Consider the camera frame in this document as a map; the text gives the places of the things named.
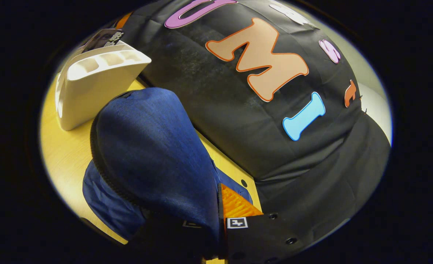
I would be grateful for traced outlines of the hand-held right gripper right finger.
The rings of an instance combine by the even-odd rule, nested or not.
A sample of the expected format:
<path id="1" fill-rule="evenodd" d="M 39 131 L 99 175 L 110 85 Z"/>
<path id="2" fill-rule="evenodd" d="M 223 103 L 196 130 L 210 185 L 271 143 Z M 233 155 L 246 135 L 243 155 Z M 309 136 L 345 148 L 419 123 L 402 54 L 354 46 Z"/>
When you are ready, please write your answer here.
<path id="1" fill-rule="evenodd" d="M 240 194 L 219 184 L 221 222 L 218 258 L 225 263 L 280 263 L 305 243 L 278 213 L 262 213 Z"/>

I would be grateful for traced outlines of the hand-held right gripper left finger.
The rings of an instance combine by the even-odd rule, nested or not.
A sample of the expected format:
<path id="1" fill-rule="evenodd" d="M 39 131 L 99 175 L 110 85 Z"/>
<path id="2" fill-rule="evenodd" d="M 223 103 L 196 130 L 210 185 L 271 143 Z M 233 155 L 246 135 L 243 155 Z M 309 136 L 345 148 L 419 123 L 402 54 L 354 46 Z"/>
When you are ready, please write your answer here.
<path id="1" fill-rule="evenodd" d="M 152 214 L 128 242 L 143 262 L 205 262 L 218 257 L 210 229 L 176 217 Z"/>

